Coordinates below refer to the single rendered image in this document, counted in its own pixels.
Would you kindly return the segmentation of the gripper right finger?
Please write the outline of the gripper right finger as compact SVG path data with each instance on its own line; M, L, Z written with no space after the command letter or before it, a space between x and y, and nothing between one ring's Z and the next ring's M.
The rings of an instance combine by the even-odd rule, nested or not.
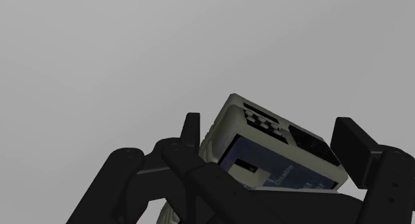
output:
M411 224L415 211L415 158L377 143L352 118L338 117L331 150L359 189L356 224Z

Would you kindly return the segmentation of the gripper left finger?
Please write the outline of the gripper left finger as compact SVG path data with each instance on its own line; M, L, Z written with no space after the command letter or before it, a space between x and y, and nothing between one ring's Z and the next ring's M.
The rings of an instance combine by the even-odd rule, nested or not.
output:
M180 137L149 154L114 150L66 224L137 224L149 202L166 199L182 224L248 224L250 194L198 155L200 114L186 115Z

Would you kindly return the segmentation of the beige handheld device with screen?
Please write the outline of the beige handheld device with screen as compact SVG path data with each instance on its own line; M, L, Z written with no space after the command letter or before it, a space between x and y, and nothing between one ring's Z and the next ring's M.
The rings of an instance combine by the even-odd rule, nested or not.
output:
M236 93L221 108L198 155L247 189L337 191L348 179L320 136Z

